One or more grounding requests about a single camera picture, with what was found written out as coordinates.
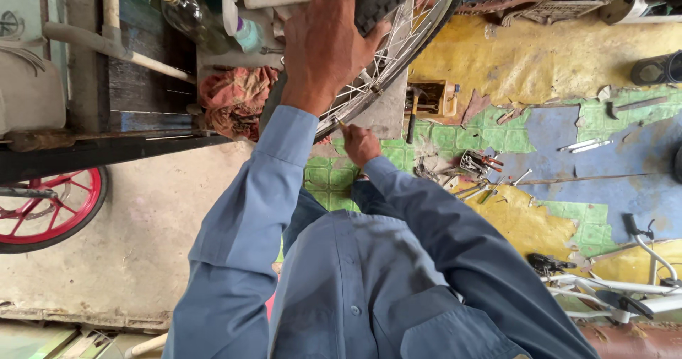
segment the yellow floor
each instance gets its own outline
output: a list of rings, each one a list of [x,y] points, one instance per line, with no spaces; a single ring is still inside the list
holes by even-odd
[[[496,105],[582,98],[596,95],[604,85],[633,86],[632,65],[641,58],[679,50],[680,38],[680,24],[608,26],[596,15],[549,26],[517,20],[511,27],[496,27],[482,16],[455,16],[412,63],[409,78],[459,83],[459,115],[473,89],[481,96],[490,94]],[[577,231],[575,224],[548,215],[545,207],[529,206],[531,197],[522,190],[510,186],[499,190],[500,195],[485,206],[476,203],[477,198],[467,204],[522,255],[541,252],[569,260],[573,251],[567,242]],[[502,196],[509,202],[497,203]],[[655,249],[671,263],[682,263],[681,245],[682,241],[674,241],[656,244]],[[598,261],[593,271],[605,279],[646,283],[648,267],[649,256],[635,248]],[[668,276],[666,269],[660,274]]]
[[[609,84],[634,86],[632,65],[682,49],[680,38],[678,23],[608,26],[596,13],[553,25],[519,19],[511,27],[454,16],[414,60],[409,78],[459,83],[463,104],[473,89],[494,105],[584,98]]]

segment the jeans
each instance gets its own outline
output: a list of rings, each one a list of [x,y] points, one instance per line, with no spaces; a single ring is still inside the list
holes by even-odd
[[[384,215],[392,218],[402,219],[397,214],[396,209],[386,203],[386,199],[381,195],[379,190],[368,180],[357,180],[351,185],[351,199],[360,207],[360,212],[366,215]],[[317,221],[322,215],[327,214],[328,211],[312,196],[306,189],[301,187],[299,191],[298,202],[296,208],[291,216],[291,223],[282,233],[282,253],[286,253],[294,244],[298,235],[308,225]]]

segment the blue floor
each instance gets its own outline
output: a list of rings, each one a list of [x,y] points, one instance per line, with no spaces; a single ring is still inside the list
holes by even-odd
[[[616,243],[632,241],[622,219],[626,213],[635,215],[640,229],[655,219],[656,239],[682,238],[682,229],[676,227],[682,224],[682,212],[677,211],[682,203],[682,184],[671,174],[673,156],[682,146],[682,115],[644,127],[633,124],[611,136],[615,142],[608,146],[576,154],[559,152],[560,147],[575,143],[578,110],[534,109],[526,127],[537,152],[501,155],[505,176],[518,177],[528,168],[533,169],[525,178],[528,181],[629,175],[519,188],[539,200],[607,204]],[[630,133],[624,143],[623,138]],[[490,179],[499,178],[491,175]]]

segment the bucket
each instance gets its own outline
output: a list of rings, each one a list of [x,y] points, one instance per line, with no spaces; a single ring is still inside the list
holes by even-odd
[[[682,83],[682,50],[637,61],[630,79],[638,86]]]

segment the red rim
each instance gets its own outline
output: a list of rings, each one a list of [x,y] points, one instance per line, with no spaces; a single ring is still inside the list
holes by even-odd
[[[82,172],[87,172],[90,175],[90,187],[83,186],[80,183],[73,181],[73,177]],[[85,219],[85,217],[88,214],[90,214],[90,211],[92,211],[92,209],[95,207],[95,204],[97,203],[97,200],[99,198],[99,194],[102,191],[102,181],[101,177],[99,176],[99,170],[97,168],[81,170],[79,172],[72,172],[68,174],[62,174],[48,181],[42,181],[40,178],[31,180],[29,181],[27,188],[39,190],[54,189],[55,187],[66,183],[73,184],[87,191],[87,197],[81,204],[80,208],[78,208],[77,210],[73,210],[71,207],[66,206],[64,202],[62,202],[59,198],[54,199],[30,198],[26,203],[24,203],[23,206],[19,207],[16,210],[0,210],[0,220],[3,219],[16,220],[16,225],[14,226],[12,232],[10,232],[7,235],[0,235],[0,243],[28,244],[36,243],[39,241],[45,241],[48,239],[52,239],[56,236],[59,236],[65,232],[68,232],[77,224],[79,224],[83,219]],[[46,214],[47,216],[51,217],[50,224],[48,225],[47,230],[45,230],[42,233],[33,235],[15,235],[16,231],[19,229],[19,227],[24,222],[26,217],[28,217],[31,211],[33,211],[33,209],[35,209],[36,206],[38,206],[38,204],[40,204],[42,201],[52,202],[51,204],[55,208],[52,212]],[[59,226],[54,227],[56,216],[60,212],[64,211],[71,212],[73,213],[73,215]]]

